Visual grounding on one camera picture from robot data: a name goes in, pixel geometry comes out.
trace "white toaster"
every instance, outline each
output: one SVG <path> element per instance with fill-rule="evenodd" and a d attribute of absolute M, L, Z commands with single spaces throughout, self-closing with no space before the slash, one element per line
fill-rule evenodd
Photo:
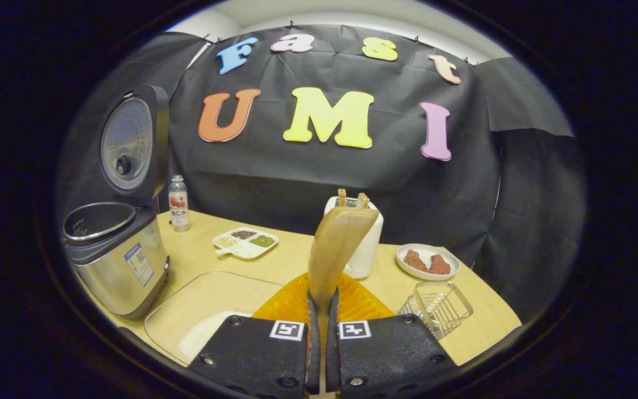
<path fill-rule="evenodd" d="M 356 206 L 357 198 L 347 198 L 346 205 L 348 207 Z M 324 207 L 324 215 L 327 214 L 333 207 L 336 207 L 339 203 L 339 197 L 331 197 Z M 378 249 L 378 240 L 380 240 L 380 231 L 383 230 L 383 215 L 373 204 L 368 203 L 369 208 L 378 211 L 378 219 L 375 220 L 373 227 L 366 234 L 359 247 L 356 248 L 356 252 L 351 256 L 349 263 L 344 268 L 344 273 L 351 278 L 365 278 L 371 272 L 373 266 L 373 259 L 375 258 L 375 251 Z"/>

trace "foam letter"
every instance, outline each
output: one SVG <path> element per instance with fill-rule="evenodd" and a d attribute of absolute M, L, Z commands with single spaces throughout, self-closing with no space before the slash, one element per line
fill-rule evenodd
<path fill-rule="evenodd" d="M 461 83 L 461 79 L 451 73 L 451 70 L 456 70 L 456 66 L 448 61 L 445 56 L 431 54 L 428 55 L 428 58 L 435 61 L 435 67 L 438 69 L 438 73 L 440 73 L 440 76 L 442 76 L 443 79 L 454 84 Z"/>
<path fill-rule="evenodd" d="M 282 36 L 280 41 L 274 43 L 270 48 L 273 51 L 291 50 L 293 53 L 304 53 L 312 49 L 311 44 L 313 41 L 314 36 L 299 33 L 297 35 Z"/>
<path fill-rule="evenodd" d="M 296 88 L 292 95 L 297 98 L 297 107 L 289 130 L 282 137 L 286 141 L 309 141 L 309 119 L 314 124 L 319 140 L 326 142 L 341 122 L 334 140 L 340 146 L 368 149 L 373 141 L 368 136 L 368 106 L 373 96 L 361 91 L 349 91 L 332 108 L 321 89 Z"/>
<path fill-rule="evenodd" d="M 390 40 L 383 40 L 379 38 L 365 38 L 365 47 L 362 48 L 364 54 L 371 58 L 378 58 L 379 60 L 392 61 L 398 58 L 398 53 L 393 50 L 395 43 Z"/>
<path fill-rule="evenodd" d="M 245 64 L 245 58 L 241 58 L 241 55 L 249 55 L 253 49 L 250 48 L 250 45 L 258 42 L 258 38 L 246 38 L 240 43 L 236 43 L 231 45 L 229 48 L 225 50 L 221 50 L 215 56 L 220 55 L 220 60 L 223 62 L 223 68 L 220 69 L 220 74 L 223 75 L 230 70 L 234 70 L 239 66 Z"/>
<path fill-rule="evenodd" d="M 423 156 L 449 161 L 451 152 L 447 149 L 447 117 L 450 111 L 431 102 L 421 102 L 420 106 L 428 117 L 428 139 L 422 148 Z"/>
<path fill-rule="evenodd" d="M 203 112 L 198 121 L 198 136 L 206 141 L 228 141 L 243 131 L 248 123 L 250 106 L 253 105 L 253 98 L 260 95 L 258 89 L 245 89 L 235 93 L 238 99 L 238 106 L 235 108 L 233 121 L 224 128 L 218 127 L 218 112 L 223 101 L 230 97 L 228 93 L 216 93 L 203 99 Z"/>

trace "wire basket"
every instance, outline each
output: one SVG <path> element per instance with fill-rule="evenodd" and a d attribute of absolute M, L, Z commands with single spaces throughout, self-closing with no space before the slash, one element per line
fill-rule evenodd
<path fill-rule="evenodd" d="M 471 316 L 474 309 L 453 283 L 430 281 L 415 286 L 398 315 L 408 313 L 418 316 L 436 339 L 442 339 Z"/>

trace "black cloth backdrop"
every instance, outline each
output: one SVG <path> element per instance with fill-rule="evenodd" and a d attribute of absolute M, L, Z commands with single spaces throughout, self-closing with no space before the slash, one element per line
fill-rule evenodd
<path fill-rule="evenodd" d="M 270 50 L 293 33 L 313 35 L 312 50 Z M 259 41 L 245 65 L 218 74 L 218 51 L 253 36 Z M 365 56 L 361 49 L 368 37 L 393 41 L 397 60 Z M 169 176 L 184 175 L 192 210 L 313 234 L 339 187 L 354 197 L 362 191 L 385 219 L 380 242 L 443 245 L 466 265 L 474 264 L 524 323 L 557 292 L 584 220 L 584 177 L 562 112 L 557 106 L 559 114 L 552 111 L 552 99 L 541 101 L 547 91 L 521 64 L 506 58 L 474 67 L 392 33 L 302 25 L 213 44 L 185 70 L 204 43 L 164 33 L 97 86 L 63 149 L 59 215 L 111 199 L 97 161 L 104 118 L 136 84 L 157 84 L 170 96 Z M 456 65 L 461 84 L 444 81 L 430 54 Z M 371 94 L 373 146 L 344 147 L 333 138 L 321 143 L 316 134 L 308 143 L 284 141 L 296 106 L 291 92 L 303 86 L 321 89 L 332 106 L 348 91 Z M 198 136 L 203 99 L 230 94 L 218 115 L 218 126 L 226 126 L 241 89 L 261 90 L 243 132 L 223 143 L 203 141 Z M 426 137 L 421 101 L 450 110 L 448 162 L 420 152 Z M 309 130 L 314 132 L 311 123 Z M 166 187 L 159 197 L 164 212 Z"/>

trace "white sectioned dish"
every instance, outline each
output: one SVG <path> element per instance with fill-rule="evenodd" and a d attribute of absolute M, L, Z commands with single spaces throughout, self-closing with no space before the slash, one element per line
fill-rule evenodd
<path fill-rule="evenodd" d="M 237 237 L 233 237 L 231 235 L 235 232 L 240 232 L 240 230 L 255 232 L 255 234 L 246 239 L 240 239 Z M 255 245 L 251 243 L 253 239 L 260 236 L 266 236 L 266 237 L 272 238 L 274 242 L 269 247 L 261 247 L 260 245 Z M 222 245 L 218 244 L 218 240 L 220 240 L 222 237 L 232 238 L 233 240 L 238 241 L 238 243 L 236 243 L 236 245 L 233 245 L 230 248 L 224 248 Z M 238 229 L 230 230 L 228 232 L 225 232 L 213 238 L 213 245 L 215 245 L 218 248 L 227 249 L 228 253 L 232 253 L 233 255 L 238 256 L 238 258 L 242 258 L 242 259 L 255 259 L 258 256 L 263 255 L 263 253 L 271 250 L 275 245 L 277 245 L 277 242 L 279 242 L 279 238 L 277 238 L 276 235 L 268 233 L 268 232 L 263 232 L 258 229 L 253 229 L 251 227 L 238 227 Z"/>
<path fill-rule="evenodd" d="M 420 256 L 420 260 L 422 260 L 423 263 L 428 266 L 428 269 L 432 264 L 432 260 L 430 260 L 430 258 L 436 254 L 441 255 L 445 262 L 450 265 L 450 274 L 430 274 L 410 267 L 409 265 L 407 265 L 407 263 L 403 262 L 403 259 L 406 255 L 408 255 L 408 250 L 410 249 L 418 253 L 418 256 Z M 406 245 L 398 248 L 397 252 L 395 252 L 395 260 L 398 262 L 400 268 L 402 268 L 402 270 L 405 270 L 405 272 L 407 272 L 408 274 L 428 281 L 450 280 L 450 278 L 453 278 L 454 275 L 459 272 L 459 260 L 454 255 L 441 248 L 432 247 L 431 245 L 423 243 L 406 243 Z"/>

